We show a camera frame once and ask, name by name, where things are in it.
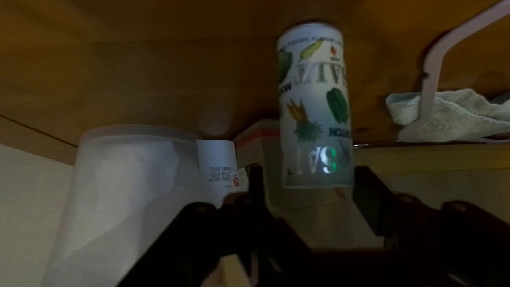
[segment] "white cloth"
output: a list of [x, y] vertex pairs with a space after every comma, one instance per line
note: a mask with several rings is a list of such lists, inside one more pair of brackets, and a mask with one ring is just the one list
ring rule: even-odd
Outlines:
[[396, 124], [405, 126], [399, 142], [479, 140], [510, 132], [510, 100], [491, 103], [472, 89], [437, 92], [428, 121], [420, 113], [420, 92], [396, 92], [386, 105]]

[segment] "printed design on cup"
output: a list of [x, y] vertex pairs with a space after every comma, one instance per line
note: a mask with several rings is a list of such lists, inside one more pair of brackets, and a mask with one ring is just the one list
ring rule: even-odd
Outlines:
[[316, 54], [316, 51], [322, 46], [324, 38], [319, 38], [318, 41], [311, 43], [302, 51], [300, 60], [307, 60]]
[[329, 107], [334, 113], [334, 118], [338, 122], [348, 122], [350, 121], [350, 107], [346, 102], [346, 95], [338, 87], [334, 87], [332, 91], [329, 91], [326, 94], [326, 99], [327, 99]]
[[291, 103], [287, 103], [287, 110], [297, 121], [297, 129], [294, 134], [299, 137], [299, 142], [316, 142], [321, 137], [321, 124], [308, 119], [308, 113], [302, 100], [300, 105], [291, 100]]
[[286, 81], [291, 67], [292, 67], [292, 52], [281, 49], [278, 52], [278, 83]]
[[353, 183], [351, 111], [343, 54], [342, 33], [327, 24], [303, 24], [279, 38], [278, 87], [286, 186]]

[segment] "wooden shelf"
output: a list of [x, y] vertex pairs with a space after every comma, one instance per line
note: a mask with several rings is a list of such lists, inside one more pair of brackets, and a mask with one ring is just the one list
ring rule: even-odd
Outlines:
[[[389, 143], [397, 127], [385, 97], [416, 91], [428, 46], [491, 3], [8, 0], [0, 3], [0, 115], [74, 145], [87, 129], [123, 122], [233, 137], [278, 115], [283, 27], [322, 14], [345, 32], [356, 140]], [[504, 19], [450, 52], [442, 89], [509, 91], [509, 32]], [[10, 137], [37, 151], [23, 134]]]

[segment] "wooden cabinet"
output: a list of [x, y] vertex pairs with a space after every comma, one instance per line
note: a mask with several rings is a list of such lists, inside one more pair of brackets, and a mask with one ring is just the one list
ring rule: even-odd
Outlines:
[[[281, 30], [321, 14], [346, 40], [356, 142], [393, 143], [385, 97], [420, 89], [436, 38], [495, 0], [7, 0], [0, 3], [2, 143], [56, 156], [87, 129], [165, 124], [232, 137], [278, 116]], [[448, 54], [442, 89], [510, 89], [510, 17]], [[26, 127], [56, 140], [26, 135]]]

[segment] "wooden surface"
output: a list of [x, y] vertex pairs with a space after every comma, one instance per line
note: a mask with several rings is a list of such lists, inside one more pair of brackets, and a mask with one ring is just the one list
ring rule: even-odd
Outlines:
[[[356, 142], [391, 143], [385, 97], [420, 87], [421, 57], [495, 0], [0, 3], [0, 115], [79, 143], [91, 127], [166, 124], [232, 137], [278, 115], [275, 43], [321, 16], [346, 38]], [[510, 19], [448, 54], [442, 89], [510, 89]], [[34, 151], [23, 134], [12, 145]]]
[[370, 166], [378, 174], [510, 169], [510, 145], [356, 148], [354, 161], [356, 166]]
[[52, 158], [66, 164], [75, 164], [77, 146], [48, 134], [32, 130], [20, 122], [0, 118], [0, 145], [29, 150], [34, 154]]

